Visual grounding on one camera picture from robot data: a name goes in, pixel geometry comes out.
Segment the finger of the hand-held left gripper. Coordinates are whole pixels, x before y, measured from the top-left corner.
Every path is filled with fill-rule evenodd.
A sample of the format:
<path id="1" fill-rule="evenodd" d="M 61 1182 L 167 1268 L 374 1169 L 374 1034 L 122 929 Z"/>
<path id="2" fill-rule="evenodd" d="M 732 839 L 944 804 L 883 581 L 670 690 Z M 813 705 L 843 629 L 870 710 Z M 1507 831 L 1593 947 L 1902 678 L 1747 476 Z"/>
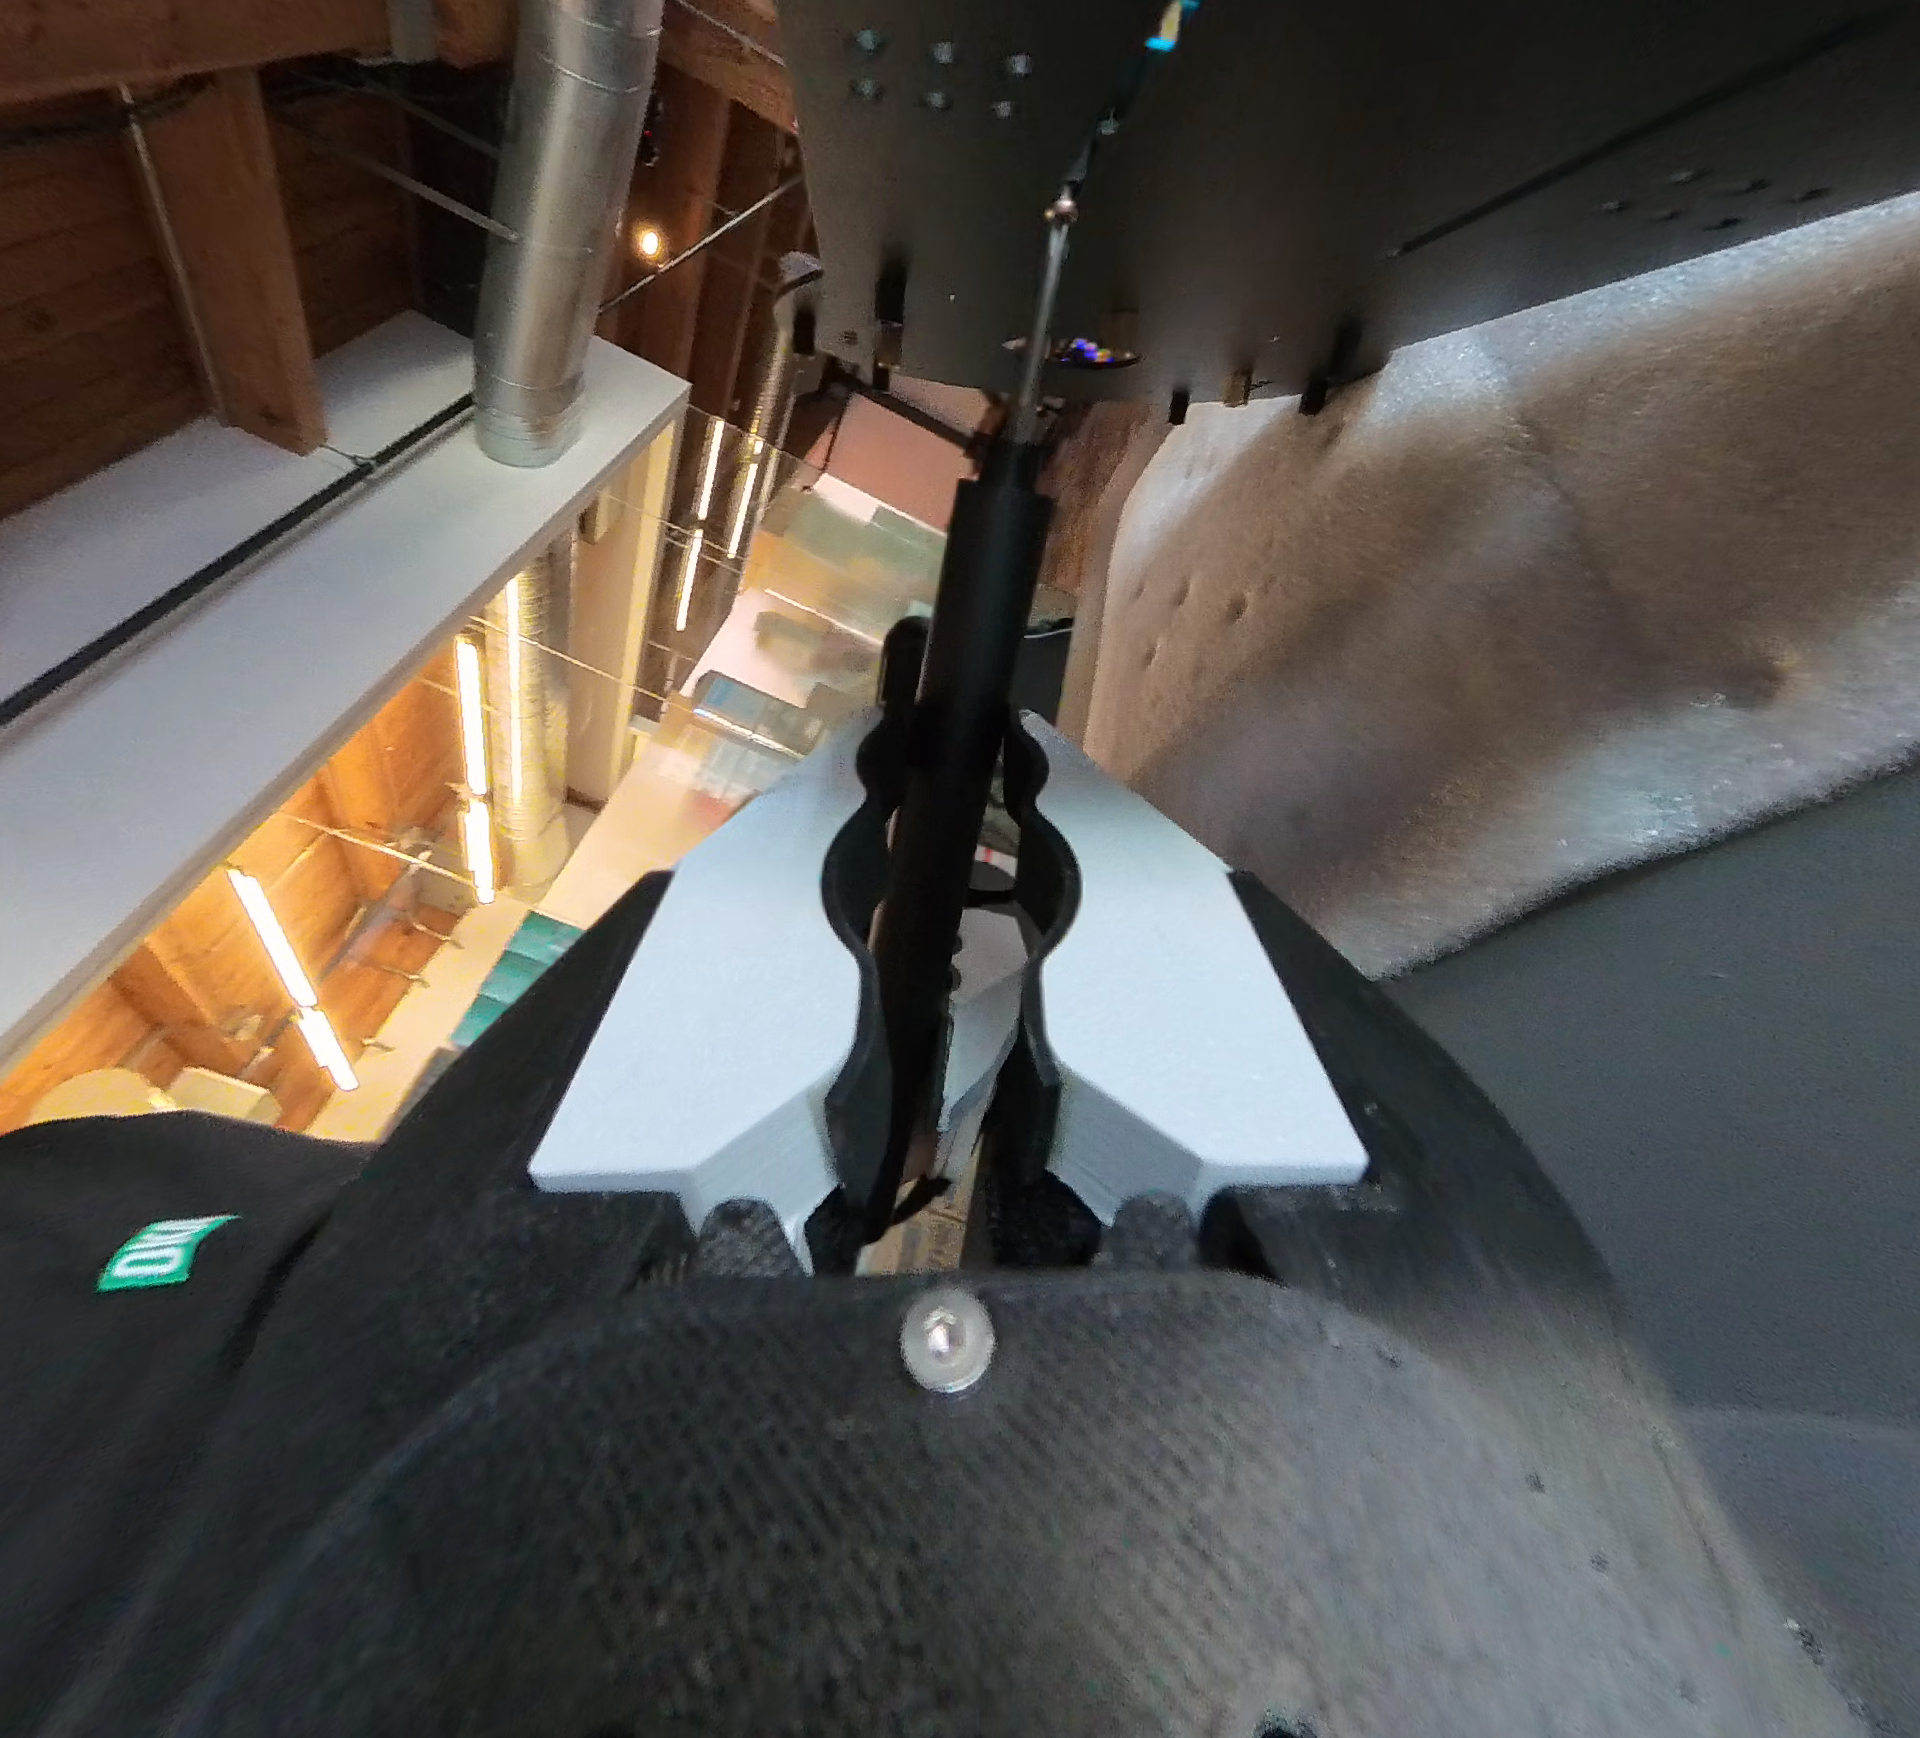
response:
<path id="1" fill-rule="evenodd" d="M 1023 1033 L 1023 969 L 952 1006 L 937 1161 L 969 1161 L 977 1147 L 996 1082 Z"/>

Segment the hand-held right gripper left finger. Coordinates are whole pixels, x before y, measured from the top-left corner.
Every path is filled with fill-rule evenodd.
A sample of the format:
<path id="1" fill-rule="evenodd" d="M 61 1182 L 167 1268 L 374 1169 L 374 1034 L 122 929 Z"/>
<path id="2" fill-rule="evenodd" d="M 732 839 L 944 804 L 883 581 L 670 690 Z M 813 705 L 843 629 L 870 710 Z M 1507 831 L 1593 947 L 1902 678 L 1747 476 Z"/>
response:
<path id="1" fill-rule="evenodd" d="M 532 1154 L 542 1194 L 762 1204 L 802 1271 L 831 1199 L 875 1226 L 895 1076 L 868 935 L 898 723 L 856 715 L 673 871 Z"/>

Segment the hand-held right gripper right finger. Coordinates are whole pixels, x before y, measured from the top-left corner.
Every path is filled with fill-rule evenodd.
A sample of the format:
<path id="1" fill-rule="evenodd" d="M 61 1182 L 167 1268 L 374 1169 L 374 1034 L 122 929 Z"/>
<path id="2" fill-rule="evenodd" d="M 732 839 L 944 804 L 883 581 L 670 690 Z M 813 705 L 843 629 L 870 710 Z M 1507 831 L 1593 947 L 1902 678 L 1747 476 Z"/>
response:
<path id="1" fill-rule="evenodd" d="M 1349 1187 L 1369 1155 L 1229 866 L 1036 713 L 1036 826 L 1065 848 L 1060 935 L 1036 959 L 1045 1171 L 1112 1223 L 1134 1199 L 1203 1221 L 1219 1194 Z"/>

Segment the black electric screwdriver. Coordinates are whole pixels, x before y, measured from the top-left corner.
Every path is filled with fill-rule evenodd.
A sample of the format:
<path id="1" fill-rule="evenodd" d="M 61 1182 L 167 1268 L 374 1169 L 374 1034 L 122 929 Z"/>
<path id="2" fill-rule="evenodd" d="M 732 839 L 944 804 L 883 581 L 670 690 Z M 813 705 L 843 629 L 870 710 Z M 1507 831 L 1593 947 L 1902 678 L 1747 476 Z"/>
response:
<path id="1" fill-rule="evenodd" d="M 883 1236 L 917 1140 L 937 1124 L 952 942 L 1006 734 L 1009 697 L 1045 552 L 1041 386 L 1070 231 L 1046 224 L 1036 312 L 1009 426 L 952 503 L 925 675 L 907 739 L 875 959 L 893 1095 L 863 1234 Z"/>

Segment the black metal chassis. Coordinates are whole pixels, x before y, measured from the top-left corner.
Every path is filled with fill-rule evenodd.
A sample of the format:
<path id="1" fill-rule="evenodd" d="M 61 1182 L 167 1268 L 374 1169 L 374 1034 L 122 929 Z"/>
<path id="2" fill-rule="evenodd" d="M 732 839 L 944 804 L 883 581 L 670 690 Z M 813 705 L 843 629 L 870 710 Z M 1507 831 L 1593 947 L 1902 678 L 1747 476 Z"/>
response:
<path id="1" fill-rule="evenodd" d="M 1917 0 L 779 0 L 829 359 L 1056 399 L 1408 345 L 1917 192 Z"/>

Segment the white foam sheet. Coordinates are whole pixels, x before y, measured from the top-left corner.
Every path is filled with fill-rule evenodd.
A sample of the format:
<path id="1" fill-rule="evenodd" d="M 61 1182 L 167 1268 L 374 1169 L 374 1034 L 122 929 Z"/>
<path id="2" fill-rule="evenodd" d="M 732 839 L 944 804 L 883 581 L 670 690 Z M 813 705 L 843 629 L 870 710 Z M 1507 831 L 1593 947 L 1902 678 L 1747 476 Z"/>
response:
<path id="1" fill-rule="evenodd" d="M 1194 407 L 1083 747 L 1371 979 L 1917 760 L 1917 197 Z"/>

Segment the white ceiling beam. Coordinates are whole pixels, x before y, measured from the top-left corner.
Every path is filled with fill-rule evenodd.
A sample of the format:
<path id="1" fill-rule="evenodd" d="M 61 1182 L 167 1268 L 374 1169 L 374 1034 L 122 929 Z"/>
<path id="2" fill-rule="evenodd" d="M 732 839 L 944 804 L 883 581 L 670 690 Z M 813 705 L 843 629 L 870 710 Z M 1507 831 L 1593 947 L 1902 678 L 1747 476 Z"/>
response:
<path id="1" fill-rule="evenodd" d="M 303 458 L 201 419 L 4 527 L 9 1073 L 690 396 L 596 339 L 579 436 L 525 470 L 416 312 L 320 377 Z"/>

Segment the silver ventilation duct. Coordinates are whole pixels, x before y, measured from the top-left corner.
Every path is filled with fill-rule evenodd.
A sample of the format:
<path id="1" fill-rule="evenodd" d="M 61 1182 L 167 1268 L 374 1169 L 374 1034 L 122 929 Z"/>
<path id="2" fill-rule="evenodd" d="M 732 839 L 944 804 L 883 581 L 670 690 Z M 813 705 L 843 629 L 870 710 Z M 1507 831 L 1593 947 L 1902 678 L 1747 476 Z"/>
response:
<path id="1" fill-rule="evenodd" d="M 663 14 L 665 0 L 517 0 L 473 339 L 475 431 L 496 463 L 542 470 L 579 436 Z"/>

